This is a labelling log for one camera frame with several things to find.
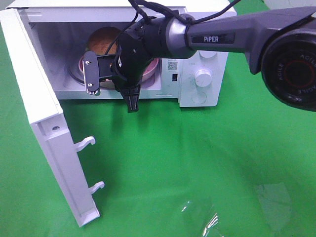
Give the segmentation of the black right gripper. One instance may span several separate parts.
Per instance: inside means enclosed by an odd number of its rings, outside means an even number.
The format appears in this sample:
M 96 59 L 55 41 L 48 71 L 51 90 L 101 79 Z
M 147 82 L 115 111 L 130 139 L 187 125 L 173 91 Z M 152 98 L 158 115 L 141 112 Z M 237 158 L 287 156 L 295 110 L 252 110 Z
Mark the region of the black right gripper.
M 139 110 L 140 81 L 143 72 L 154 58 L 168 58 L 166 28 L 169 18 L 154 18 L 148 23 L 144 19 L 134 23 L 118 38 L 120 54 L 116 69 L 120 75 L 114 80 L 127 104 L 129 113 Z

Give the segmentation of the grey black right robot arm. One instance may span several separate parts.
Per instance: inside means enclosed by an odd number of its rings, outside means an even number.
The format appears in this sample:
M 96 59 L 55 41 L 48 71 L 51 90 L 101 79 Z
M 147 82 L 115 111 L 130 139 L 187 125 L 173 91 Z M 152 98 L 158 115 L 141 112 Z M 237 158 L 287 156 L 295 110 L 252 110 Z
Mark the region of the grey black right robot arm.
M 138 110 L 141 77 L 155 58 L 188 59 L 196 51 L 242 53 L 252 74 L 279 101 L 316 109 L 316 9 L 275 9 L 206 22 L 177 16 L 140 20 L 118 38 L 112 69 L 129 111 Z

